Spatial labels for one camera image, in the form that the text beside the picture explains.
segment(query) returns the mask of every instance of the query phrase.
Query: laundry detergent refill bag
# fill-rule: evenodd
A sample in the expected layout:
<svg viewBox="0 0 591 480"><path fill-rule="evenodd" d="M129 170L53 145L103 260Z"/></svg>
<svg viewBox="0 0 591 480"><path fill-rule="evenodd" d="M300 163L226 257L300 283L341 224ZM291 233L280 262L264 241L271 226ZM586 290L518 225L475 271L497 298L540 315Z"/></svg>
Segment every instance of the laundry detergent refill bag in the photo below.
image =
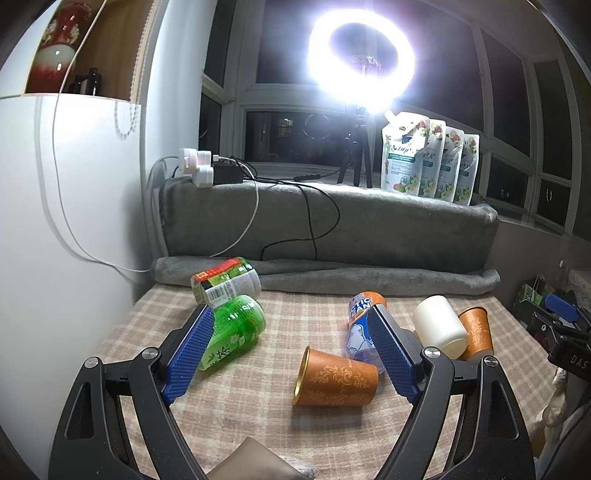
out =
<svg viewBox="0 0 591 480"><path fill-rule="evenodd" d="M429 118L417 113L385 114L388 125L382 130L382 190L418 195L423 159L417 153L425 148Z"/></svg>
<svg viewBox="0 0 591 480"><path fill-rule="evenodd" d="M429 120L429 134L427 146L417 153L423 161L423 173L418 189L420 197L433 198L437 190L437 178L441 168L441 157L445 145L445 122L443 120Z"/></svg>
<svg viewBox="0 0 591 480"><path fill-rule="evenodd" d="M470 205L474 181L478 171L478 144L480 136L473 134L464 135L464 149L460 160L460 170L457 174L456 194L453 203Z"/></svg>
<svg viewBox="0 0 591 480"><path fill-rule="evenodd" d="M457 128L446 127L444 141L435 198L453 202L462 149L464 148L464 132Z"/></svg>

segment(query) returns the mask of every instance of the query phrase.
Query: vase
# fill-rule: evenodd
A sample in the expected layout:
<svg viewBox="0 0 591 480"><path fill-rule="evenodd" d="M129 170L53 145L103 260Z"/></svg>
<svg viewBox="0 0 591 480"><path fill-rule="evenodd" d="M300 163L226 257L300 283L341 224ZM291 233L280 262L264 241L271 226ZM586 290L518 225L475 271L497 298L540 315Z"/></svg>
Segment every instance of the vase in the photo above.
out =
<svg viewBox="0 0 591 480"><path fill-rule="evenodd" d="M33 60L27 93L57 93L76 54L92 11L84 3L62 5L47 26Z"/></svg>

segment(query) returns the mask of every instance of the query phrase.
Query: tripod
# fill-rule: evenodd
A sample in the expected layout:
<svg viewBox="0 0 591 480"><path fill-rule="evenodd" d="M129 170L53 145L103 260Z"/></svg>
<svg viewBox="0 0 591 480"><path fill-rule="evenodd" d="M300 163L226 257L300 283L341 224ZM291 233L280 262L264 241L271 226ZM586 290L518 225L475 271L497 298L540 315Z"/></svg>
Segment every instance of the tripod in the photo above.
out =
<svg viewBox="0 0 591 480"><path fill-rule="evenodd" d="M355 126L353 131L345 138L347 143L343 163L340 166L337 184L343 183L345 173L349 165L349 159L354 159L353 186L358 187L361 180L361 164L365 161L365 184L367 188L373 188L371 159L369 156L369 137L366 127L365 107L357 107L355 115Z"/></svg>

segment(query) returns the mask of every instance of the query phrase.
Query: screw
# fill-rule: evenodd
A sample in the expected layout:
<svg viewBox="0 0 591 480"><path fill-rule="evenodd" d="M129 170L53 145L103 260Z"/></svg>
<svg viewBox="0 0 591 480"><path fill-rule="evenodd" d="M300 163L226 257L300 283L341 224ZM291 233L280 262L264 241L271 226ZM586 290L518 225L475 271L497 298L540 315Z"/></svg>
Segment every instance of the screw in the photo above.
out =
<svg viewBox="0 0 591 480"><path fill-rule="evenodd" d="M146 360L150 360L151 358L155 358L158 355L158 349L153 347L147 348L142 352L142 357Z"/></svg>
<svg viewBox="0 0 591 480"><path fill-rule="evenodd" d="M439 358L441 356L441 352L435 347L430 346L425 348L425 355L429 358Z"/></svg>
<svg viewBox="0 0 591 480"><path fill-rule="evenodd" d="M485 357L484 363L487 366L492 367L492 368L495 368L495 367L498 367L499 366L499 361L495 357L493 357L493 356L487 356L487 357Z"/></svg>
<svg viewBox="0 0 591 480"><path fill-rule="evenodd" d="M91 356L90 358L86 359L86 362L84 362L84 366L86 368L94 368L99 364L99 359L95 356Z"/></svg>

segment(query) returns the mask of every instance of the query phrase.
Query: glowing ring light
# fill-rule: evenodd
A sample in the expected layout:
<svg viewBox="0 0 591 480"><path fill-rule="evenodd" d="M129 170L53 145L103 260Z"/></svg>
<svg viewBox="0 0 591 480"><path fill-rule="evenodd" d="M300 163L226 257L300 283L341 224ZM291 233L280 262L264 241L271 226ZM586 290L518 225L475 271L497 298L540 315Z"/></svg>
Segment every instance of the glowing ring light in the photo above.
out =
<svg viewBox="0 0 591 480"><path fill-rule="evenodd" d="M333 32L343 25L360 23L375 28L396 48L398 65L387 78L364 77L337 59L330 51ZM310 71L320 87L347 103L366 106L372 111L389 107L408 86L414 74L411 44L390 20L368 10L335 10L321 17L310 36Z"/></svg>

